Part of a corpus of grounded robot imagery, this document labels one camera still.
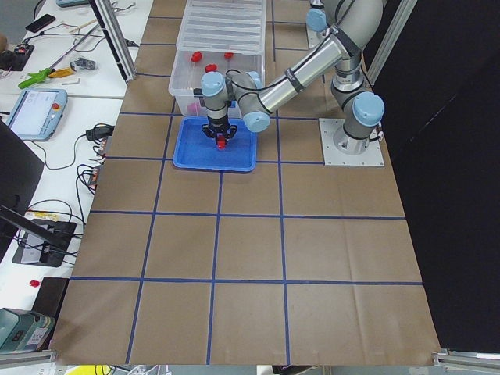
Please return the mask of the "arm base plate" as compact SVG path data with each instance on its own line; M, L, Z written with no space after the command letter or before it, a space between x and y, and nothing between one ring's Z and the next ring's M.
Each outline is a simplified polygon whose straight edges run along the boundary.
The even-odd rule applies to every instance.
M306 28L309 49L315 48L326 37L326 30L314 31Z
M324 165L384 167L380 141L371 141L376 131L365 140L356 140L345 133L344 122L344 119L319 119Z

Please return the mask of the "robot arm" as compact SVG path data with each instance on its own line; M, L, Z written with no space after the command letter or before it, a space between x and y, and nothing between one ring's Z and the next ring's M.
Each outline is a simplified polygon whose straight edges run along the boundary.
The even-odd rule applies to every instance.
M380 25L383 11L382 1L370 0L325 1L322 9L310 9L306 23L323 34L323 40L267 86L255 72L205 73L201 93L208 120L202 132L216 142L227 142L236 134L237 128L227 115L232 101L238 103L247 129L262 132L270 125L272 113L333 70L331 92L345 113L344 124L334 134L335 146L347 155L364 153L384 115L384 102L365 88L361 57Z

